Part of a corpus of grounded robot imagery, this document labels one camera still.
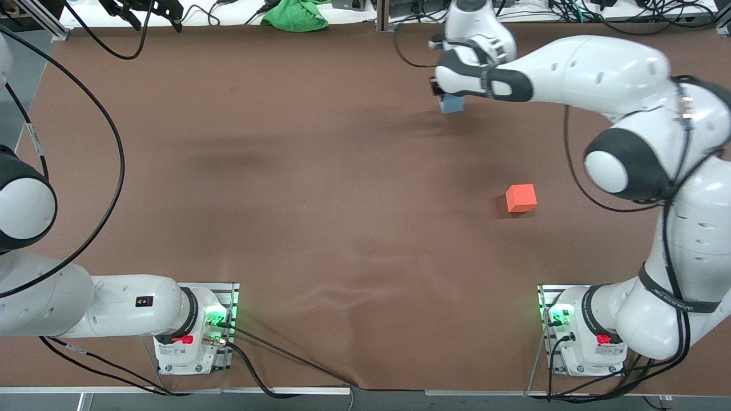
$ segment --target brown tabletop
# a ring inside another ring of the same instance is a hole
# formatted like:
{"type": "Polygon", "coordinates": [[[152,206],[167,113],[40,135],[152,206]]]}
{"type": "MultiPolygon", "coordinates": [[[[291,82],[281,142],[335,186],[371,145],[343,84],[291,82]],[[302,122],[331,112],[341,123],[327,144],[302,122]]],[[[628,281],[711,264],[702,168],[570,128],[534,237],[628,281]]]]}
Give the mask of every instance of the brown tabletop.
{"type": "MultiPolygon", "coordinates": [[[[588,24],[509,27],[521,53],[573,34],[616,34],[588,24]]],[[[404,53],[435,61],[426,41],[440,29],[405,29],[404,53]]],[[[101,33],[116,50],[136,47],[130,30],[101,33]]],[[[675,74],[731,87],[731,42],[714,31],[633,39],[664,51],[675,74]]],[[[628,279],[649,251],[654,212],[612,214],[573,185],[560,105],[468,98],[464,112],[443,116],[431,71],[402,63],[390,34],[372,24],[307,34],[154,29],[135,61],[75,33],[53,55],[110,111],[127,159],[116,212],[77,263],[94,275],[240,282],[240,325],[362,388],[523,391],[541,335],[537,284],[628,279]],[[522,183],[535,185],[539,204],[512,218],[501,195],[522,183]]],[[[115,144],[96,108],[52,67],[31,117],[60,204],[32,251],[63,258],[107,206],[115,144]]],[[[575,110],[575,153],[607,125],[575,110]]],[[[23,147],[32,159],[27,139],[23,147]]],[[[731,323],[720,325],[640,392],[730,395],[730,338],[731,323]]],[[[239,342],[271,386],[338,383],[239,342]]],[[[75,343],[153,377],[137,337],[75,343]]],[[[3,386],[116,384],[35,338],[0,339],[0,361],[3,386]]],[[[545,387],[545,370],[541,358],[534,389],[545,387]]],[[[238,361],[165,380],[179,390],[253,385],[238,361]]],[[[576,384],[557,378],[556,389],[576,384]]]]}

